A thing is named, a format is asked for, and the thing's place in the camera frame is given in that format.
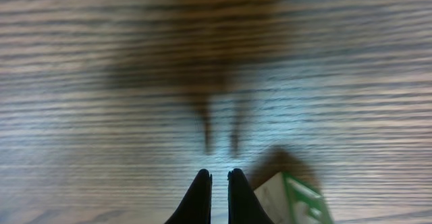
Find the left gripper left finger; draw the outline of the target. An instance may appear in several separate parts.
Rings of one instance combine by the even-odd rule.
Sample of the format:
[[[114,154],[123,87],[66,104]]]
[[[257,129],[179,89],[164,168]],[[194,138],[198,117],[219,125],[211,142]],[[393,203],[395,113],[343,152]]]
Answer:
[[[201,169],[165,224],[210,224],[212,175]]]

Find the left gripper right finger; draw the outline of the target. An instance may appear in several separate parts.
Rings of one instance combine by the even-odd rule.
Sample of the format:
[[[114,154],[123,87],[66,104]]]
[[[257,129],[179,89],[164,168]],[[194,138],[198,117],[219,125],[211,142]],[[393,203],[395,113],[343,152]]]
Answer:
[[[273,224],[241,169],[230,171],[228,182],[229,224]]]

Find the green letter Z block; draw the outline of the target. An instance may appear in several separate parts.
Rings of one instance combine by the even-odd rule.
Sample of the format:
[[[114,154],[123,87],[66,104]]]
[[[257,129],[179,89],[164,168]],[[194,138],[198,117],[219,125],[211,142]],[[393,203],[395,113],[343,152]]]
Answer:
[[[254,193],[274,224],[333,224],[320,191],[287,172],[276,173]]]

